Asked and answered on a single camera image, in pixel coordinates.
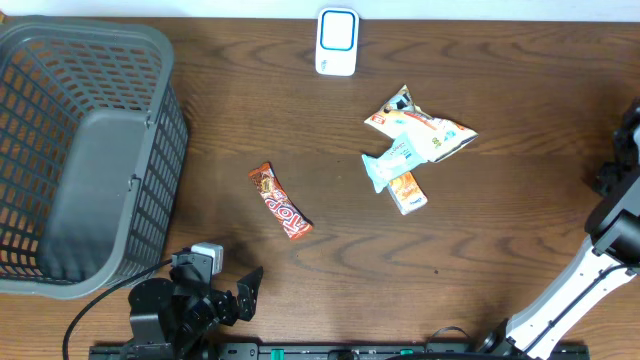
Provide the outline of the orange chocolate bar wrapper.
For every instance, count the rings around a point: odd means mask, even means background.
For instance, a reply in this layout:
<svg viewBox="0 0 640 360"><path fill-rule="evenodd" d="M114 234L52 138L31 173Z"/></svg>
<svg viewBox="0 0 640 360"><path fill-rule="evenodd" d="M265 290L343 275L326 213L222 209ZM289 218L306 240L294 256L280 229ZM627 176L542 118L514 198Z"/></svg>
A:
<svg viewBox="0 0 640 360"><path fill-rule="evenodd" d="M251 170L248 177L290 240L299 239L313 230L312 223L284 191L269 162Z"/></svg>

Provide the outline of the yellow white snack bag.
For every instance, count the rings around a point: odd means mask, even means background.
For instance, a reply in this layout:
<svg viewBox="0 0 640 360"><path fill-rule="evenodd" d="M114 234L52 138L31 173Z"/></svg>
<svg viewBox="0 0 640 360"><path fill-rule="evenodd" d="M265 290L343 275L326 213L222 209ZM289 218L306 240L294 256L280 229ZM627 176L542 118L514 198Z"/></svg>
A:
<svg viewBox="0 0 640 360"><path fill-rule="evenodd" d="M364 123L392 139L407 135L421 156L434 163L448 158L478 137L470 128L425 113L414 102L407 85Z"/></svg>

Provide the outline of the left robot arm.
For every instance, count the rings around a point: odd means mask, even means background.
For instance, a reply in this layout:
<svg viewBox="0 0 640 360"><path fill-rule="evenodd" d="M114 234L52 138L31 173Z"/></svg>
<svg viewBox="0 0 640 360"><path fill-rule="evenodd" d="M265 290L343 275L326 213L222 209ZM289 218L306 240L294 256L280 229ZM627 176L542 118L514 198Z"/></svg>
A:
<svg viewBox="0 0 640 360"><path fill-rule="evenodd" d="M250 321L256 313L264 269L237 281L237 293L212 287L212 255L182 251L172 256L170 277L137 284L130 292L133 339L122 357L132 359L218 359L207 335L221 325Z"/></svg>

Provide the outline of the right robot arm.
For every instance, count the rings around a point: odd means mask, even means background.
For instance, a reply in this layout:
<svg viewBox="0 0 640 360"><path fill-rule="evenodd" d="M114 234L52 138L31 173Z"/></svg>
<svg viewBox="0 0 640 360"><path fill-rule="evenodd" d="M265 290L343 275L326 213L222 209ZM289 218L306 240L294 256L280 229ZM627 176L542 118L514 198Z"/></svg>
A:
<svg viewBox="0 0 640 360"><path fill-rule="evenodd" d="M613 133L614 159L592 185L601 202L586 238L561 274L529 306L477 346L481 353L549 359L561 338L598 302L639 276L639 100Z"/></svg>

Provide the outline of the light teal tissue pack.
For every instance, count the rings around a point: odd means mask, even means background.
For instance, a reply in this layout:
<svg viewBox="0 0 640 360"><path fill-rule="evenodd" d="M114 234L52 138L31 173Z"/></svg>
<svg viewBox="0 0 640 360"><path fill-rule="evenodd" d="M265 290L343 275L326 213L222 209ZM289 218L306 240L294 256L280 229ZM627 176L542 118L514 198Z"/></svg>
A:
<svg viewBox="0 0 640 360"><path fill-rule="evenodd" d="M392 180L427 162L406 132L399 135L381 156L362 154L361 158L376 193L382 192Z"/></svg>

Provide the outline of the small orange box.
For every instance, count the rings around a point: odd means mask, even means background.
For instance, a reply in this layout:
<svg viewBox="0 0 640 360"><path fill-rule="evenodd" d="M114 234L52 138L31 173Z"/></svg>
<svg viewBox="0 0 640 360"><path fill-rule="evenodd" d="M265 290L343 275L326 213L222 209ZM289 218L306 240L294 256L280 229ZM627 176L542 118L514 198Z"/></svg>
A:
<svg viewBox="0 0 640 360"><path fill-rule="evenodd" d="M402 215L407 215L428 203L428 198L421 190L411 172L393 179L387 189Z"/></svg>

